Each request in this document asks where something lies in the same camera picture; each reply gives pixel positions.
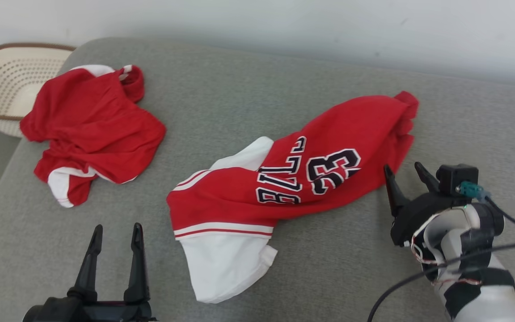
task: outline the wire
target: wire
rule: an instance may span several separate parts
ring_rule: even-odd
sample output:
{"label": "wire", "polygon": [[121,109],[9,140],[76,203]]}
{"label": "wire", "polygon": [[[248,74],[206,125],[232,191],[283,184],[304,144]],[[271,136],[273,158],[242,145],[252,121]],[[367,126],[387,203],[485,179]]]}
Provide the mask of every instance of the wire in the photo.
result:
{"label": "wire", "polygon": [[503,216],[506,217],[507,220],[513,222],[515,224],[515,218],[513,218],[512,216],[510,216],[509,214],[506,214],[506,212],[504,210],[502,210],[493,200],[492,198],[490,198],[489,196],[485,196],[484,199],[486,199],[486,201],[488,201],[488,203],[490,204],[490,206],[494,207],[495,210],[498,210],[501,214],[503,214]]}
{"label": "wire", "polygon": [[427,275],[428,273],[437,271],[439,268],[447,267],[450,264],[457,263],[457,262],[463,261],[465,259],[473,258],[473,257],[476,257],[481,254],[492,253],[494,251],[501,251],[501,250],[514,249],[514,248],[515,248],[515,243],[510,243],[507,245],[482,249],[482,250],[476,251],[475,253],[470,253],[467,255],[462,255],[458,258],[450,259],[450,261],[438,264],[436,267],[432,267],[430,269],[427,269],[426,271],[422,271],[421,273],[417,273],[415,275],[411,275],[411,276],[407,277],[406,279],[404,279],[404,280],[396,283],[392,287],[390,287],[388,290],[386,290],[383,293],[383,295],[381,295],[379,297],[378,300],[376,300],[375,305],[372,306],[371,313],[368,316],[367,322],[372,322],[372,318],[374,318],[376,310],[379,308],[380,304],[382,304],[382,302],[385,300],[385,298],[387,298],[389,295],[391,295],[392,292],[396,291],[399,288],[402,288],[403,286],[407,285],[408,283],[416,281],[417,279],[420,279],[421,277]]}

